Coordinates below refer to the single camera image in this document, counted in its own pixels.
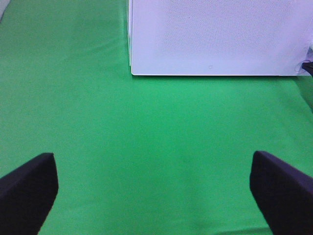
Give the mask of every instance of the green backdrop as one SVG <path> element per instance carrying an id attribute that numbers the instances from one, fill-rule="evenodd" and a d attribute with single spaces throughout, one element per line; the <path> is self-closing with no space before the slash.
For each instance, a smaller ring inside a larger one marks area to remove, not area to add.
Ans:
<path id="1" fill-rule="evenodd" d="M 54 152 L 40 235 L 269 235 L 266 150 L 313 175 L 291 77 L 131 76 L 124 0 L 12 0 L 0 23 L 0 175 Z"/>

